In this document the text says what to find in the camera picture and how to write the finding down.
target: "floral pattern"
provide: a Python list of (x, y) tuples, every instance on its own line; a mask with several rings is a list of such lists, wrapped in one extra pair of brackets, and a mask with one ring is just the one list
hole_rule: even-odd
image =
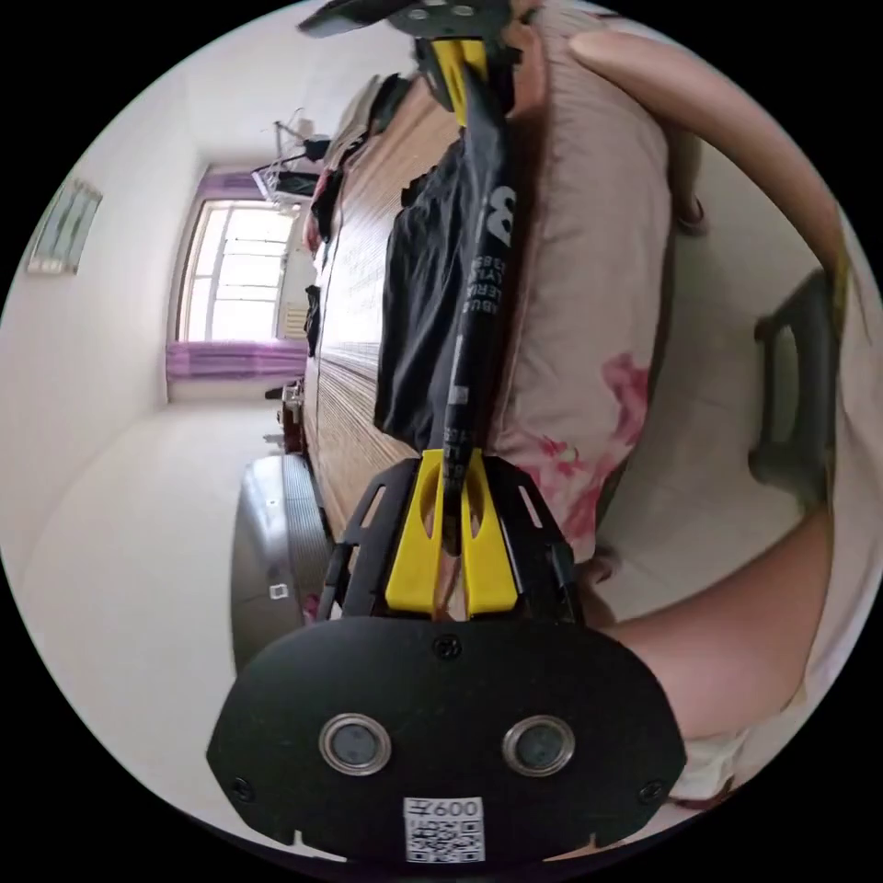
[(580, 456), (568, 441), (536, 436), (520, 429), (519, 455), (513, 457), (537, 485), (562, 533), (575, 547), (578, 559), (594, 547), (596, 509), (604, 482), (635, 447), (648, 410), (646, 368), (635, 366), (631, 353), (623, 353), (602, 366), (602, 378), (619, 403), (616, 428), (601, 455)]

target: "radiator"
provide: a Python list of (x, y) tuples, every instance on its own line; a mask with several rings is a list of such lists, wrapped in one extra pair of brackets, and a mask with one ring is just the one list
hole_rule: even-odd
[(282, 307), (281, 335), (286, 340), (304, 340), (304, 323), (306, 322), (305, 306)]

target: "sticker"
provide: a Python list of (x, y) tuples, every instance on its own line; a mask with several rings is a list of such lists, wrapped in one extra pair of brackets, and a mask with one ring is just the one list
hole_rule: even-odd
[(485, 860), (481, 797), (405, 798), (408, 862), (461, 865)]

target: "black border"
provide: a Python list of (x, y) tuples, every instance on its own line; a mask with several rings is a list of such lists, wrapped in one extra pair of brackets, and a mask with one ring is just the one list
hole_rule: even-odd
[[(883, 193), (874, 126), (879, 59), (872, 46), (876, 29), (864, 21), (866, 7), (793, 4), (786, 12), (737, 6), (622, 0), (617, 11), (689, 46), (779, 120), (828, 181), (883, 279), (879, 206), (870, 199), (874, 188)], [(154, 3), (17, 10), (17, 18), (7, 21), (14, 39), (5, 62), (5, 138), (6, 185), (20, 193), (8, 194), (6, 205), (31, 217), (13, 228), (20, 245), (6, 251), (10, 280), (59, 179), (124, 104), (201, 45), (278, 7)], [(190, 20), (184, 18), (188, 13)], [(76, 81), (68, 69), (74, 57)], [(5, 425), (0, 415), (0, 432), (26, 430)], [(63, 437), (39, 443), (50, 450)], [(291, 878), (292, 871), (255, 861), (231, 845), (229, 835), (213, 836), (125, 773), (63, 700), (11, 596), (4, 598), (4, 795), (12, 834), (7, 856), (50, 873), (82, 869), (103, 877), (184, 870), (204, 876), (217, 868), (223, 879)], [(879, 641), (880, 608), (878, 601), (842, 677), (780, 758), (690, 824), (689, 832), (597, 873), (605, 879), (666, 871), (735, 876), (755, 869), (798, 874), (872, 866), (879, 836), (879, 655), (872, 659), (872, 650)], [(606, 855), (595, 864), (609, 861)], [(304, 862), (303, 871), (315, 869)], [(567, 871), (583, 869), (574, 863)]]

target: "white floor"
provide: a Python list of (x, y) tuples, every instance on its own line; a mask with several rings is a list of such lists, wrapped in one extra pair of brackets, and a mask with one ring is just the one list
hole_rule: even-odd
[(711, 232), (679, 240), (657, 396), (600, 529), (623, 559), (601, 589), (620, 618), (701, 590), (799, 517), (791, 497), (748, 471), (761, 403), (752, 330), (817, 261), (775, 206), (709, 147), (699, 192)]

